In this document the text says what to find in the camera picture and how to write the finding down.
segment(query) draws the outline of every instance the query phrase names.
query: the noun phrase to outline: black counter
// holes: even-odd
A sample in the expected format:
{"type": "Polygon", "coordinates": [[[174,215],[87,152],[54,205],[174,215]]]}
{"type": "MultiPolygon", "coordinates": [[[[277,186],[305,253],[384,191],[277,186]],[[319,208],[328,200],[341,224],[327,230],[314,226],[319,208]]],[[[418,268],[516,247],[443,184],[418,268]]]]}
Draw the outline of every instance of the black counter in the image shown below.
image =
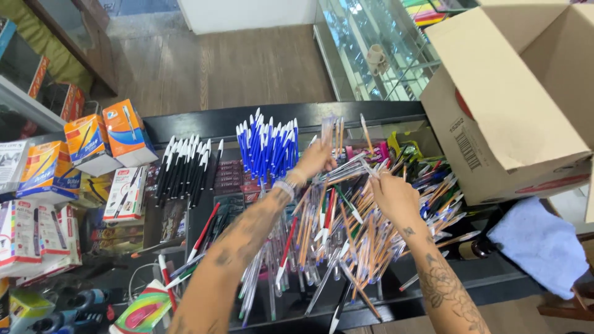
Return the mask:
{"type": "MultiPolygon", "coordinates": [[[[250,114],[254,114],[258,106],[227,108],[209,111],[190,112],[171,116],[155,116],[144,118],[147,132],[158,149],[164,149],[171,136],[189,137],[200,134],[204,140],[212,138],[218,140],[235,141],[235,126],[250,114]]],[[[333,102],[310,103],[293,105],[260,106],[265,115],[265,122],[270,116],[274,123],[287,123],[296,118],[299,133],[311,133],[320,130],[321,120],[333,113],[345,118],[345,128],[360,127],[359,114],[363,114],[368,126],[393,124],[397,122],[426,120],[425,112],[419,102],[333,102]]],[[[240,159],[239,150],[225,149],[222,160],[240,159]]],[[[213,194],[203,193],[197,208],[190,210],[188,218],[187,251],[194,245],[210,212],[213,210],[213,194]]],[[[541,287],[519,271],[506,259],[494,255],[484,260],[454,261],[451,266],[463,282],[477,305],[498,303],[515,300],[533,294],[542,293],[541,287]]],[[[320,275],[323,275],[325,265],[320,265],[320,275]]],[[[419,284],[414,283],[404,292],[399,291],[402,283],[416,274],[414,261],[411,256],[405,256],[390,265],[390,269],[381,280],[381,292],[378,285],[365,288],[369,297],[378,306],[384,322],[407,319],[425,314],[421,303],[419,284]]],[[[312,297],[315,286],[307,287],[306,293],[299,291],[299,284],[295,275],[290,275],[290,289],[276,299],[277,320],[271,322],[268,302],[267,281],[259,281],[257,295],[254,300],[248,327],[244,332],[325,332],[330,323],[330,317],[336,308],[344,279],[328,280],[320,299],[313,312],[307,318],[303,317],[305,309],[312,297]]],[[[237,319],[241,301],[236,300],[233,308],[230,330],[241,330],[241,322],[237,319]]],[[[379,321],[359,300],[354,305],[347,305],[340,318],[339,330],[359,326],[376,324],[379,321]]]]}

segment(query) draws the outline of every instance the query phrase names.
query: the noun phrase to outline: blue towel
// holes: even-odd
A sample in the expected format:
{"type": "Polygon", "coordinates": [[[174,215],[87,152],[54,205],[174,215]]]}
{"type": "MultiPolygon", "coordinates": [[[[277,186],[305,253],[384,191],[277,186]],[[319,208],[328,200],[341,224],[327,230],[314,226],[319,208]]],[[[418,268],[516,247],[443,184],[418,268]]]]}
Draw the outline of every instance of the blue towel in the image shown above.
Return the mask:
{"type": "Polygon", "coordinates": [[[550,214],[537,197],[521,200],[487,233],[501,252],[546,289],[569,300],[573,283],[588,270],[575,227],[550,214]]]}

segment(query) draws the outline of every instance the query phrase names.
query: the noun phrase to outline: tattooed arm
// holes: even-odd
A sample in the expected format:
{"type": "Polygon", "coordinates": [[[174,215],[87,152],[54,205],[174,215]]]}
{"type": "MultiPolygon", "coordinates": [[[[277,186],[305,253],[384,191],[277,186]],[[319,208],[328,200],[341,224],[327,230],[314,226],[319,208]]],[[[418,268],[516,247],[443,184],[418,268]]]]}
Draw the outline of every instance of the tattooed arm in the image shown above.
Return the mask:
{"type": "Polygon", "coordinates": [[[419,192],[401,178],[380,172],[371,179],[382,213],[400,232],[415,259],[429,319],[438,334],[489,334],[475,303],[435,246],[419,216],[419,192]]]}
{"type": "MultiPolygon", "coordinates": [[[[313,144],[287,177],[304,184],[317,172],[336,167],[331,146],[313,144]]],[[[192,276],[168,334],[227,333],[236,289],[245,268],[256,256],[290,195],[274,188],[238,216],[208,249],[192,276]]]]}

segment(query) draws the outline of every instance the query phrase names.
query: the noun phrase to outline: barcode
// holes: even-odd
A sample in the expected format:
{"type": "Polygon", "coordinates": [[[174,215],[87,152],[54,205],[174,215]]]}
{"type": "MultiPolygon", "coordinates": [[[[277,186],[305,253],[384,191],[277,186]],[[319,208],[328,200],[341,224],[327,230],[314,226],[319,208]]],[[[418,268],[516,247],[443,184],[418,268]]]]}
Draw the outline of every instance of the barcode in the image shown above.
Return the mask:
{"type": "Polygon", "coordinates": [[[475,151],[472,149],[468,138],[466,138],[466,134],[462,132],[458,136],[454,136],[454,138],[456,138],[456,141],[458,142],[458,147],[460,148],[468,167],[470,167],[470,171],[480,167],[481,161],[476,157],[475,151]]]}

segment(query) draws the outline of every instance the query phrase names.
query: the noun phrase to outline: brand logo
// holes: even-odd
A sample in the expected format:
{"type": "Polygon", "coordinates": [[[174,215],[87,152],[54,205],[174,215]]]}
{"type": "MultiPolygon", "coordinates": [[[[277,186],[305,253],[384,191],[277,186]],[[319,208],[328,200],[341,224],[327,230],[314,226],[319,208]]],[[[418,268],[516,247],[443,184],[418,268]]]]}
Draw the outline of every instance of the brand logo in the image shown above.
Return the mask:
{"type": "Polygon", "coordinates": [[[115,110],[110,110],[108,111],[108,119],[112,119],[114,117],[118,116],[118,112],[115,110]]]}

